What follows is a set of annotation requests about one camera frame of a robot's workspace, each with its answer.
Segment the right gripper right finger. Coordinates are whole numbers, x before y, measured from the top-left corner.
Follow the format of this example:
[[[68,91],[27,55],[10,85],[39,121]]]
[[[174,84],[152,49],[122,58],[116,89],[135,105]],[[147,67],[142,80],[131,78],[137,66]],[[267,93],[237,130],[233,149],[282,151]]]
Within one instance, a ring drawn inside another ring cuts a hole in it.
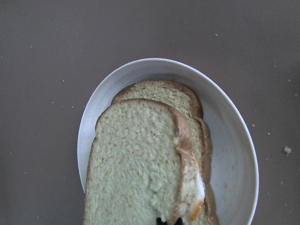
[[[178,220],[176,221],[176,223],[174,225],[183,225],[182,219],[178,218]]]

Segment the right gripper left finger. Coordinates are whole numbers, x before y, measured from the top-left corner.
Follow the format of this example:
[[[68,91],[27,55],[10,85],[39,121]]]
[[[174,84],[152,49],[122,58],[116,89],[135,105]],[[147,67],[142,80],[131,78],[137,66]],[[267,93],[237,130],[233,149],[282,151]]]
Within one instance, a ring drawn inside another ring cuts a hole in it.
[[[156,219],[156,225],[167,225],[167,222],[163,222],[161,218]]]

